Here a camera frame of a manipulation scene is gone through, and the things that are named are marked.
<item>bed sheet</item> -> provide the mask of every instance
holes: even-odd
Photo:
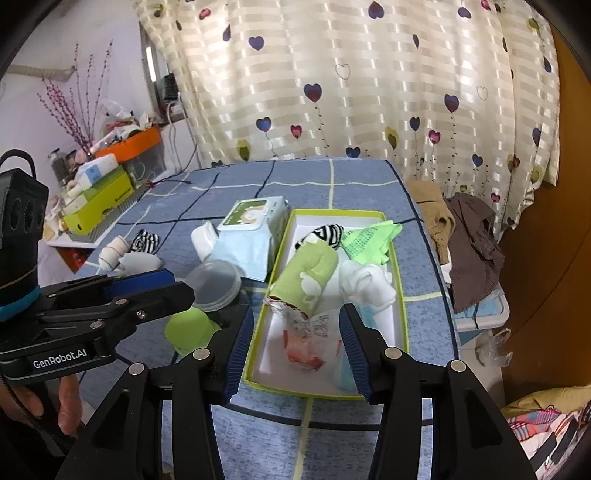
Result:
[[[403,224],[394,245],[407,309],[410,354],[419,361],[446,365],[459,356],[453,309],[420,210],[396,169],[385,160],[312,158],[234,164],[184,173],[148,192],[105,239],[132,240],[140,229],[157,233],[157,252],[178,277],[199,264],[190,232],[207,220],[219,223],[237,200],[283,196],[291,208],[362,209],[384,212]],[[78,277],[95,275],[101,245]],[[255,318],[267,285],[245,280],[241,295]],[[87,372],[83,398],[97,407],[127,367],[142,361],[149,367],[173,361],[164,337],[164,320],[139,326],[121,342],[121,361]],[[228,480],[366,478],[375,447],[381,406],[361,401],[311,400],[254,390],[241,384],[226,407],[215,407],[217,442]],[[423,401],[423,438],[419,478],[430,478],[431,402]],[[163,461],[172,462],[170,405],[163,414]]]

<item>tan garment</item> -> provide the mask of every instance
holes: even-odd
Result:
[[[421,208],[425,226],[435,245],[439,263],[449,262],[447,243],[451,237],[456,220],[447,208],[439,186],[430,180],[409,180],[406,182],[413,200]]]

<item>striped curtain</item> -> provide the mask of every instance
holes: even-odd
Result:
[[[387,158],[515,226],[558,175],[558,66],[524,0],[132,0],[204,165]]]

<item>human hand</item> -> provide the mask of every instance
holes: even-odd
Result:
[[[27,387],[13,387],[14,393],[21,400],[22,404],[36,418],[43,415],[43,404],[39,397]],[[58,391],[60,410],[57,422],[60,430],[66,435],[73,435],[82,419],[82,402],[78,389],[78,379],[75,375],[62,377]],[[0,385],[0,408],[11,420],[20,421],[27,425],[29,420],[10,396],[6,385]]]

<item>plastic container lid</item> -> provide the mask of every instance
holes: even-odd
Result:
[[[193,306],[204,312],[215,312],[230,305],[242,285],[236,267],[224,260],[202,263],[184,282],[195,292]]]

